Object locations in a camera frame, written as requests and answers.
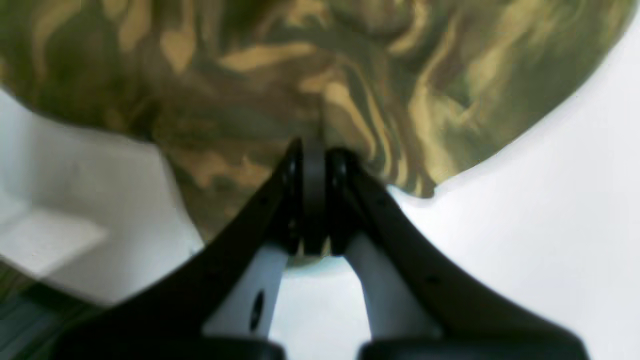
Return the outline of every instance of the white wall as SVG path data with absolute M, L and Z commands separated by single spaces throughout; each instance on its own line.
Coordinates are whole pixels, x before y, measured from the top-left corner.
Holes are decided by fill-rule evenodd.
M 514 144 L 438 187 L 433 200 L 397 194 L 436 246 L 578 333 L 595 360 L 640 359 L 638 65 L 636 19 L 597 73 Z M 198 247 L 152 148 L 62 130 L 0 102 L 0 254 L 33 267 L 27 254 L 70 248 L 56 239 L 71 229 L 77 249 L 54 251 L 32 272 L 114 301 Z M 19 224 L 31 233 L 9 231 Z M 17 249 L 24 238 L 35 240 Z M 291 359 L 351 359 L 368 335 L 359 284 L 344 263 L 285 278 L 271 337 Z
M 1 259 L 109 304 L 202 248 L 154 147 L 0 109 Z

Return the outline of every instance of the mounting hole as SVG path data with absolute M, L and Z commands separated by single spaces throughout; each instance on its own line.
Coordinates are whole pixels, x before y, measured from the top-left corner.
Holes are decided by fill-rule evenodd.
M 424 282 L 426 282 L 429 285 L 439 285 L 440 278 L 435 275 L 427 275 L 424 277 Z
M 255 331 L 260 324 L 262 318 L 262 308 L 264 307 L 264 290 L 260 290 L 253 301 L 253 309 L 251 310 L 251 318 L 249 320 L 249 330 Z

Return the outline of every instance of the olive green fabric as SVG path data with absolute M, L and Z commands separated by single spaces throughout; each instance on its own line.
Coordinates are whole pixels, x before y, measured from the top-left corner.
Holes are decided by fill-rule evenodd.
M 0 0 L 0 82 L 51 119 L 156 144 L 209 240 L 298 136 L 432 196 L 574 92 L 634 12 L 634 0 Z

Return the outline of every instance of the screw hole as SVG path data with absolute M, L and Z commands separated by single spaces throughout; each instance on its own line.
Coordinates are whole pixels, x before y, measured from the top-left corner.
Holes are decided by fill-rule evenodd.
M 429 285 L 439 285 L 440 284 L 440 278 L 435 276 L 435 275 L 427 275 L 424 278 L 424 282 L 426 282 Z
M 260 290 L 253 301 L 253 309 L 251 310 L 251 319 L 249 322 L 249 330 L 255 331 L 260 324 L 262 318 L 262 308 L 264 307 L 264 290 Z

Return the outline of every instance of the black plastic arm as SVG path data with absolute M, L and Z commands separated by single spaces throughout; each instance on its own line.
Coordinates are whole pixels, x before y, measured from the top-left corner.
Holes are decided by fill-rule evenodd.
M 283 359 L 267 335 L 287 258 L 327 235 L 362 283 L 360 359 L 585 360 L 580 339 L 449 261 L 347 151 L 296 141 L 201 254 L 72 329 L 55 359 Z

